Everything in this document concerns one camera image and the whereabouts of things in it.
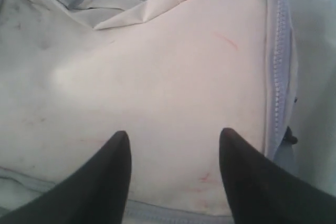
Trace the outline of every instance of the zipper teeth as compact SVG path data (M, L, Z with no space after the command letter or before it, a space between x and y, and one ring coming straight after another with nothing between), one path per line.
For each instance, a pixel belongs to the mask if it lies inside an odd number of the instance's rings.
M286 87L283 81L282 71L284 68L283 56L286 52L286 31L287 31L287 6L285 0L277 0L277 30L276 44L273 58L274 83L275 83L275 140L278 143L280 129L282 127L283 113L285 107Z

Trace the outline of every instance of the zipper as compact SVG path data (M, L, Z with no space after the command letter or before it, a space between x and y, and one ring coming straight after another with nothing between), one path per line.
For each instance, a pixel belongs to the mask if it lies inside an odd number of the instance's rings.
M276 38L272 59L273 91L273 131L267 154L273 158L284 136L284 118L286 109L287 86L290 59L290 24L287 0L277 0Z

